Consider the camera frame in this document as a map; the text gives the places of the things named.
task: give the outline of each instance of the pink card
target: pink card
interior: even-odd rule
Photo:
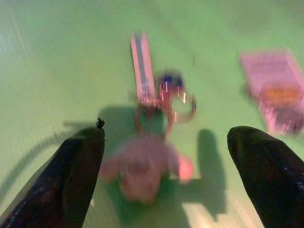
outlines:
[[[289,50],[242,52],[242,67],[270,133],[299,133],[304,127],[304,78]]]

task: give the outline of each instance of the label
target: label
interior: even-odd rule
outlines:
[[[302,100],[303,92],[295,86],[276,85],[263,90],[260,99],[273,107],[288,107],[299,104]]]

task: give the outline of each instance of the metal ring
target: metal ring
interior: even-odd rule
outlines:
[[[180,114],[178,112],[173,111],[174,114],[174,121],[177,122],[187,122],[191,120],[195,113],[196,113],[196,98],[193,94],[187,95],[185,91],[180,90],[177,92],[178,98],[184,103],[184,104],[191,104],[191,111],[186,114]]]
[[[136,127],[136,130],[137,132],[140,134],[140,135],[143,135],[145,134],[145,132],[142,130],[140,124],[139,124],[139,115],[140,113],[143,111],[143,109],[145,107],[148,107],[148,106],[143,106],[143,105],[139,105],[138,108],[136,109],[135,111],[135,118],[134,118],[134,121],[135,121],[135,127]],[[167,130],[166,132],[164,132],[162,134],[162,137],[165,138],[166,136],[168,136],[171,131],[172,131],[172,127],[173,127],[173,114],[172,113],[168,113],[166,110],[162,110],[162,112],[166,113],[167,114],[167,117],[168,117],[168,127],[167,127]]]

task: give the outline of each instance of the pink plush toy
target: pink plush toy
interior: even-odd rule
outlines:
[[[178,155],[164,140],[156,137],[135,137],[101,164],[99,176],[106,182],[120,177],[122,194],[129,201],[142,204],[154,202],[161,177],[175,174],[180,183],[188,183],[193,176],[189,158]]]

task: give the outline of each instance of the green surface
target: green surface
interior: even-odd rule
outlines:
[[[266,130],[241,93],[238,53],[289,47],[304,66],[301,0],[0,0],[0,213],[97,116],[106,154],[135,133],[130,36],[139,30],[148,32],[153,70],[179,69],[197,97],[195,119],[168,138],[194,160],[195,180],[164,183],[147,208],[99,180],[84,227],[261,228],[227,150],[231,127]],[[304,158],[304,140],[284,141]]]

